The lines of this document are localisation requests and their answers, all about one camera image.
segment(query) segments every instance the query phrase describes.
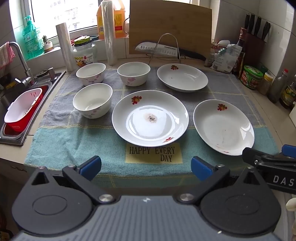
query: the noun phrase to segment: faucet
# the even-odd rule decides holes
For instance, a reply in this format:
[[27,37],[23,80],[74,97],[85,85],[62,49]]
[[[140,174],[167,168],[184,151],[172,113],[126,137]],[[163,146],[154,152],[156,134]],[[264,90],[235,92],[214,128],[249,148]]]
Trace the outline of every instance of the faucet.
[[23,79],[21,82],[27,87],[28,85],[34,85],[36,83],[35,79],[34,79],[34,76],[32,75],[32,72],[31,72],[31,69],[28,67],[26,61],[25,61],[25,58],[22,54],[22,51],[20,49],[20,46],[18,45],[18,43],[16,42],[9,42],[9,46],[13,46],[16,51],[17,51],[17,54],[20,58],[20,61],[22,62],[22,65],[25,69],[25,74],[26,74],[26,78]]

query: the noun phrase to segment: knife block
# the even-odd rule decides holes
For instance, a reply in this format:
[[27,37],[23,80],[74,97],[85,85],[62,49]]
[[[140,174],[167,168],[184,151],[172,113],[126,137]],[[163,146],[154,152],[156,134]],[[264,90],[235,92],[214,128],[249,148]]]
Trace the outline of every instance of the knife block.
[[257,66],[263,52],[264,44],[264,40],[250,33],[246,33],[244,41],[244,65]]

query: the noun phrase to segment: cutting board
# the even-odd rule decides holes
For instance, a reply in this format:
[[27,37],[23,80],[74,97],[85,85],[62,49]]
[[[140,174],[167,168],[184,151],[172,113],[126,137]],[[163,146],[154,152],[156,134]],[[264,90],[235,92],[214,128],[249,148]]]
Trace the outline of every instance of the cutting board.
[[[179,48],[210,54],[212,10],[193,4],[162,0],[131,0],[129,53],[143,54],[135,48],[142,42],[157,43],[165,33],[173,34]],[[164,36],[161,44],[177,47],[175,39]]]

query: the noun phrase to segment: jar lid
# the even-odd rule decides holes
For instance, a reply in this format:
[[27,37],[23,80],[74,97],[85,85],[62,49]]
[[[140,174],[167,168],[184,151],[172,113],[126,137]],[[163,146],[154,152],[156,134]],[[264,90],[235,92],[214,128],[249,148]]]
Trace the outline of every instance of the jar lid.
[[91,40],[91,37],[90,36],[81,36],[77,39],[74,40],[74,44],[75,45],[79,45],[79,44],[84,44],[86,42],[89,42]]
[[250,65],[245,65],[244,70],[246,72],[248,72],[249,74],[252,74],[252,75],[254,75],[254,76],[258,77],[258,78],[263,77],[263,73],[260,70],[254,68],[254,67],[252,67]]
[[265,73],[264,74],[264,78],[266,78],[268,81],[272,81],[274,78],[270,75],[270,74],[268,74],[268,73]]

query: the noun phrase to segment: metal screw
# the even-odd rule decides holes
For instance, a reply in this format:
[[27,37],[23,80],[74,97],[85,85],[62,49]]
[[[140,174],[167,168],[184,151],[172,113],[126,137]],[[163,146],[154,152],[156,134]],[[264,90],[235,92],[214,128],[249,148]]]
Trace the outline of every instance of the metal screw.
[[185,201],[185,202],[189,202],[189,201],[192,201],[194,199],[194,196],[190,193],[183,193],[180,195],[180,199],[182,201]]
[[99,196],[99,200],[101,202],[110,202],[110,201],[112,201],[112,199],[113,199],[113,196],[110,194],[103,194],[103,195]]

